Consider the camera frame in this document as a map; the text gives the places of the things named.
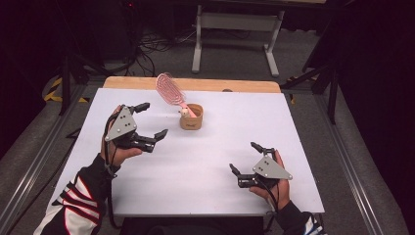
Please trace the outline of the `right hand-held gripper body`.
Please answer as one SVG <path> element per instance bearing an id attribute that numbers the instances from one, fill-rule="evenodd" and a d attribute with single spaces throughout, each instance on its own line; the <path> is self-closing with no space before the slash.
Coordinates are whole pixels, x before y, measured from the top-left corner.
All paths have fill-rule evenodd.
<path id="1" fill-rule="evenodd" d="M 263 157 L 253 167 L 252 174 L 242 174 L 237 171 L 237 184 L 240 188 L 256 186 L 262 189 L 272 189 L 280 179 L 293 179 L 292 175 L 277 163 L 273 148 L 259 148 L 258 151 L 263 154 Z"/>

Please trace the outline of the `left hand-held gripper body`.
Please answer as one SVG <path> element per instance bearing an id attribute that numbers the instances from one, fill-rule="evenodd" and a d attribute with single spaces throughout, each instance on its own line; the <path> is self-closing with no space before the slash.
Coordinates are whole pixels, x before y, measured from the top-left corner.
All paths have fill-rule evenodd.
<path id="1" fill-rule="evenodd" d="M 143 152 L 152 153 L 156 140 L 154 138 L 140 136 L 137 132 L 137 124 L 129 108 L 122 105 L 119 112 L 112 115 L 109 122 L 112 126 L 105 134 L 107 142 L 113 141 L 120 149 L 138 148 Z"/>

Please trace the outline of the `pink hairbrush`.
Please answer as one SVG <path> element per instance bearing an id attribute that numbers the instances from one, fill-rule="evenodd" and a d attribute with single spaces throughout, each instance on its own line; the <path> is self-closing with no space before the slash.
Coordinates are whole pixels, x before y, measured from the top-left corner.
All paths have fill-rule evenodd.
<path id="1" fill-rule="evenodd" d="M 191 118 L 196 117 L 194 112 L 186 104 L 185 96 L 181 89 L 169 73 L 164 72 L 158 75 L 156 80 L 156 90 L 169 105 L 180 106 L 182 109 L 187 109 Z"/>

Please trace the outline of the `tan cup with bear figure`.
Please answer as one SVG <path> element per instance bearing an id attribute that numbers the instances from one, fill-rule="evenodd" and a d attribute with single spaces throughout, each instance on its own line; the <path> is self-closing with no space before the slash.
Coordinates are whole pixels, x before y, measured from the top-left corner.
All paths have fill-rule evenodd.
<path id="1" fill-rule="evenodd" d="M 180 126 L 185 130 L 199 130 L 202 127 L 204 109 L 199 104 L 189 104 L 189 109 L 196 115 L 190 117 L 190 113 L 186 109 L 180 111 Z"/>

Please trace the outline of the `person's right hand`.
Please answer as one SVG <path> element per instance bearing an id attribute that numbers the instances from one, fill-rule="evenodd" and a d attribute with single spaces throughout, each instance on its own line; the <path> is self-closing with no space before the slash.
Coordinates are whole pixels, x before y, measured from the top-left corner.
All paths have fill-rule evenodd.
<path id="1" fill-rule="evenodd" d="M 264 199 L 276 212 L 283 209 L 291 201 L 290 184 L 286 179 L 280 179 L 278 184 L 270 190 L 251 187 L 249 191 Z"/>

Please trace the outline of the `person's left hand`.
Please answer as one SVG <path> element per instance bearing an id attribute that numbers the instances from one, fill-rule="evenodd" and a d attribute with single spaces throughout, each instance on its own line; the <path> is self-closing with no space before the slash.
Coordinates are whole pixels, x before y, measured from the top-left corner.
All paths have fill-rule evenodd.
<path id="1" fill-rule="evenodd" d="M 100 156 L 106 164 L 121 166 L 125 160 L 141 154 L 142 151 L 138 148 L 120 149 L 113 141 L 107 142 L 102 139 Z"/>

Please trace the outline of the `white table board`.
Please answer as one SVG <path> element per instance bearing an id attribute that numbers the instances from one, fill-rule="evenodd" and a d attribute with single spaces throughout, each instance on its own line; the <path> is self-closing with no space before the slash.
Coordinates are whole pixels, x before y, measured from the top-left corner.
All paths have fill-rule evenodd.
<path id="1" fill-rule="evenodd" d="M 126 160 L 113 181 L 114 213 L 121 216 L 263 215 L 269 206 L 242 189 L 231 169 L 250 173 L 262 155 L 257 143 L 279 151 L 292 175 L 290 195 L 306 212 L 324 210 L 286 98 L 281 93 L 189 91 L 204 109 L 202 127 L 184 130 L 177 108 L 155 90 L 101 88 L 97 91 L 55 191 L 61 193 L 100 150 L 108 117 L 118 105 L 143 102 L 137 131 L 166 137 L 153 153 Z"/>

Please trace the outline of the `black metal stand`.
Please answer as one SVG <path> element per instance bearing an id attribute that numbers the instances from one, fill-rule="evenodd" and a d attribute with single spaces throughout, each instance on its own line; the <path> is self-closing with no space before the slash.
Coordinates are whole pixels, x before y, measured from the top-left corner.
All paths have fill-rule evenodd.
<path id="1" fill-rule="evenodd" d="M 86 67 L 91 68 L 98 75 L 103 75 L 104 77 L 113 75 L 109 70 L 78 54 L 67 53 L 62 60 L 63 101 L 60 110 L 61 116 L 69 109 L 71 103 L 70 79 L 73 78 L 77 84 L 85 85 L 89 80 Z"/>
<path id="2" fill-rule="evenodd" d="M 311 85 L 313 94 L 321 95 L 327 87 L 330 87 L 329 101 L 327 105 L 327 116 L 332 124 L 335 124 L 335 110 L 337 102 L 337 93 L 339 85 L 339 77 L 334 63 L 327 63 L 317 69 L 308 71 L 303 75 L 289 80 L 280 86 L 281 89 L 291 89 L 307 80 L 315 77 L 314 83 Z"/>

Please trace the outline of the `yellow black hazard tape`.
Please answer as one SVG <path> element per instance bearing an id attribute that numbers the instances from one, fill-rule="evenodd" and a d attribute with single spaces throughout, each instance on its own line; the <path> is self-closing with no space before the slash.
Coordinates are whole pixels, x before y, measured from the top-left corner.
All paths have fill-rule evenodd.
<path id="1" fill-rule="evenodd" d="M 46 92 L 44 96 L 44 100 L 54 101 L 54 102 L 63 102 L 63 97 L 58 95 L 58 88 L 63 84 L 63 79 L 61 77 L 57 77 L 51 84 L 49 90 Z"/>

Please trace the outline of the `aluminium floor rail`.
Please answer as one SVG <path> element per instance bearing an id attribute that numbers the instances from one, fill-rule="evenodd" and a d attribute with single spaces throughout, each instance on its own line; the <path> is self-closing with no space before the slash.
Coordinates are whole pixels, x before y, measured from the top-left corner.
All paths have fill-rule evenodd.
<path id="1" fill-rule="evenodd" d="M 61 103 L 48 102 L 0 161 L 0 196 L 4 196 L 0 200 L 0 206 L 4 207 L 0 210 L 0 235 L 5 235 L 19 216 L 86 88 L 86 85 L 76 85 L 72 89 L 70 105 L 62 115 Z"/>
<path id="2" fill-rule="evenodd" d="M 362 215 L 369 235 L 384 235 L 384 231 L 381 228 L 379 220 L 373 211 L 372 205 L 369 202 L 366 191 L 351 162 L 349 154 L 346 150 L 344 140 L 337 127 L 334 124 L 332 124 L 331 120 L 329 119 L 325 99 L 320 95 L 316 95 L 314 97 L 314 100 L 317 104 L 319 112 L 322 114 L 322 117 L 325 121 L 325 125 L 328 127 L 330 136 L 338 152 L 340 164 L 346 176 L 347 183 L 349 185 L 353 198 L 356 201 L 359 211 Z"/>

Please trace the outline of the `grey metal desk frame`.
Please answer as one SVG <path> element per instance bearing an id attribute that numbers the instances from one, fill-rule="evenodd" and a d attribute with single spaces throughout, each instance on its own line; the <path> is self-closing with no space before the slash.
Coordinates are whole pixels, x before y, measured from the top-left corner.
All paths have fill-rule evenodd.
<path id="1" fill-rule="evenodd" d="M 279 11 L 275 16 L 244 15 L 230 13 L 206 12 L 202 5 L 197 8 L 196 15 L 196 44 L 194 49 L 192 73 L 198 73 L 201 67 L 202 57 L 202 29 L 226 29 L 226 30 L 250 30 L 267 31 L 270 39 L 262 48 L 268 63 L 270 73 L 278 77 L 280 72 L 277 68 L 273 55 L 274 46 L 285 16 L 284 11 Z"/>

